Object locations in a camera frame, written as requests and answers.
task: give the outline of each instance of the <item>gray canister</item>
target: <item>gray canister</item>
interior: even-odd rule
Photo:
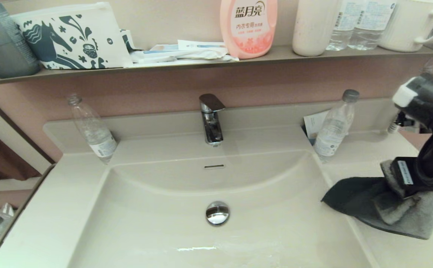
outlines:
[[[0,3],[0,78],[32,75],[39,62]]]

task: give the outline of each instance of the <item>chrome faucet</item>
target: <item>chrome faucet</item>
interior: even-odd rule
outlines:
[[[213,147],[217,147],[223,142],[223,134],[217,114],[218,111],[223,109],[225,109],[225,106],[215,95],[203,94],[200,96],[205,141]]]

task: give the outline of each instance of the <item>white cup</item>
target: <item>white cup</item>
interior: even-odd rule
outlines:
[[[379,46],[400,52],[415,52],[433,29],[433,0],[398,0],[392,19],[382,34]]]

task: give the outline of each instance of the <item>sink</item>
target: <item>sink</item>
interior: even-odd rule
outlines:
[[[111,166],[68,267],[370,267],[327,190],[309,150]],[[215,201],[230,208],[218,227]]]

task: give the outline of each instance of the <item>shelf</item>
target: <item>shelf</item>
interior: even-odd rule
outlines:
[[[175,66],[152,66],[152,67],[135,67],[135,68],[104,68],[94,70],[46,70],[43,69],[39,73],[31,76],[20,76],[14,78],[0,79],[0,84],[23,82],[37,79],[49,79],[60,77],[97,75],[97,74],[113,74],[113,73],[130,73],[134,71],[164,71],[164,70],[184,70],[190,68],[213,68],[213,67],[236,67],[236,66],[251,66],[274,63],[293,63],[297,61],[320,61],[320,60],[339,60],[353,58],[387,58],[387,57],[433,57],[433,49],[423,47],[420,51],[411,53],[395,52],[376,48],[371,51],[358,51],[353,49],[345,49],[342,51],[325,51],[323,55],[318,57],[302,57],[296,55],[291,46],[274,46],[265,56],[240,60],[231,63],[203,63],[192,65],[175,65]]]

